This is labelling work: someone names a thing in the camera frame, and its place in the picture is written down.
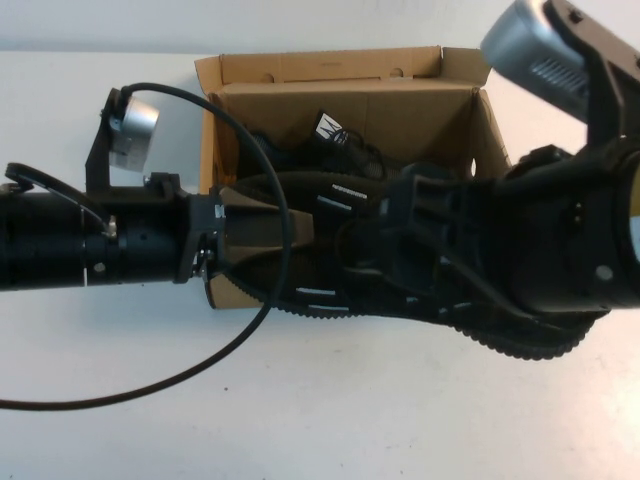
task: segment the silver metal casing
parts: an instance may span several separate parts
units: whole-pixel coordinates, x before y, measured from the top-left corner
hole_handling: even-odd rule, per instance
[[[113,134],[109,158],[111,166],[142,172],[158,115],[158,110],[131,97],[122,120],[116,117],[109,119]]]
[[[547,19],[544,0],[516,0],[482,41],[498,73],[578,120],[587,120],[584,60]]]

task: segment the white label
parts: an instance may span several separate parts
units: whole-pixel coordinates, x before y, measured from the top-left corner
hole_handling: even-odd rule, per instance
[[[347,140],[346,132],[335,135],[339,130],[342,130],[342,125],[336,122],[326,113],[322,114],[318,126],[316,127],[316,133],[325,140],[333,140],[334,142],[344,143]]]
[[[636,259],[640,262],[640,217],[631,217],[631,244],[636,253]]]

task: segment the box flap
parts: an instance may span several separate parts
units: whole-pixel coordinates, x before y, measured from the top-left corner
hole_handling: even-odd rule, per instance
[[[477,87],[487,83],[491,67],[487,64],[480,50],[475,48],[442,49],[442,69],[440,76],[452,80],[460,80]]]
[[[307,53],[221,55],[196,62],[205,94],[235,83],[443,77],[485,84],[491,68],[468,48],[415,47]]]
[[[222,88],[222,65],[220,57],[209,57],[196,60],[196,73],[200,87],[209,96]]]

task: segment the white wall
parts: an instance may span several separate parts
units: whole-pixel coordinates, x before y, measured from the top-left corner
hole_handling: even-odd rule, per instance
[[[0,50],[475,47],[511,0],[0,0]],[[640,47],[640,3],[576,0]]]

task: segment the white surface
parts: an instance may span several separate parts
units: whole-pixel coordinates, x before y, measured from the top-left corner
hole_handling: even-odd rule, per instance
[[[188,55],[0,53],[0,156],[83,186],[109,88],[197,91]],[[512,158],[584,128],[492,76]],[[195,182],[200,112],[161,109],[150,166]],[[72,399],[190,366],[253,312],[202,286],[0,294],[0,395]],[[274,313],[238,352],[167,392],[79,413],[0,412],[0,479],[635,479],[640,321],[616,313],[572,354],[526,363],[406,320]]]
[[[477,47],[512,0],[0,0],[0,49],[274,52]],[[640,3],[575,0],[640,47]]]

